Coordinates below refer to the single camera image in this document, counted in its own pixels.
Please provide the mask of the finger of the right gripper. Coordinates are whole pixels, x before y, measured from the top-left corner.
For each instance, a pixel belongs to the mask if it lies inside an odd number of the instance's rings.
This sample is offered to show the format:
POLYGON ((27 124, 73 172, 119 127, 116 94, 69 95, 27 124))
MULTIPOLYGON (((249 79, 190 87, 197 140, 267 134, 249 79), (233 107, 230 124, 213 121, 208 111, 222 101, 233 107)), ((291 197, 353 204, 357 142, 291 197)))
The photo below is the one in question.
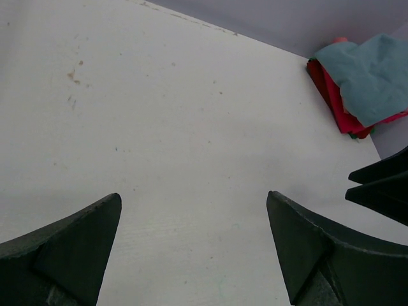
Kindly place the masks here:
POLYGON ((407 181, 380 180, 350 188, 346 200, 407 223, 407 181))
POLYGON ((407 171, 407 151, 406 147, 386 159, 355 170, 349 174, 348 179, 358 184, 368 184, 401 174, 407 171))

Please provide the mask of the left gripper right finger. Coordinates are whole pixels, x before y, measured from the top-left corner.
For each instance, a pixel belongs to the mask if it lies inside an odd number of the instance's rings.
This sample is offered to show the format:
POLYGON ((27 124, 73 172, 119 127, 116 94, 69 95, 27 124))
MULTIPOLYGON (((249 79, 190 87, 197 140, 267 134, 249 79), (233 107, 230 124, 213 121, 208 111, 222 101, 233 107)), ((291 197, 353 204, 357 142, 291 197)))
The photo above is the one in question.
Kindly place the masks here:
POLYGON ((266 207, 291 305, 407 305, 407 246, 348 228, 277 191, 266 207))

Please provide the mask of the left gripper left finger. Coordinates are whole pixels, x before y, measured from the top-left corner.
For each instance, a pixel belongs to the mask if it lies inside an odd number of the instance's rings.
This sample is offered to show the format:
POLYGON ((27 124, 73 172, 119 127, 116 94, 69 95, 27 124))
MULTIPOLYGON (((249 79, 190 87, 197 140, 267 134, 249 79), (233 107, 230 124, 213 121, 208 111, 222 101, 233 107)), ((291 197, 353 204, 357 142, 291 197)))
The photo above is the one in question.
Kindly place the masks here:
POLYGON ((122 200, 84 209, 1 244, 1 305, 96 305, 122 200))

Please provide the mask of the blue-grey t shirt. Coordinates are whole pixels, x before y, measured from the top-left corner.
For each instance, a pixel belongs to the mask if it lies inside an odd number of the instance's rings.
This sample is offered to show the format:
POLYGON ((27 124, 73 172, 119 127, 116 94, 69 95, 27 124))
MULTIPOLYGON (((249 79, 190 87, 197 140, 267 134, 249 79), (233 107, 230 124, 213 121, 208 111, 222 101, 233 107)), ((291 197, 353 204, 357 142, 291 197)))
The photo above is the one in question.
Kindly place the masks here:
POLYGON ((378 34, 358 45, 332 43, 315 53, 340 89, 345 109, 365 127, 407 110, 407 42, 378 34))

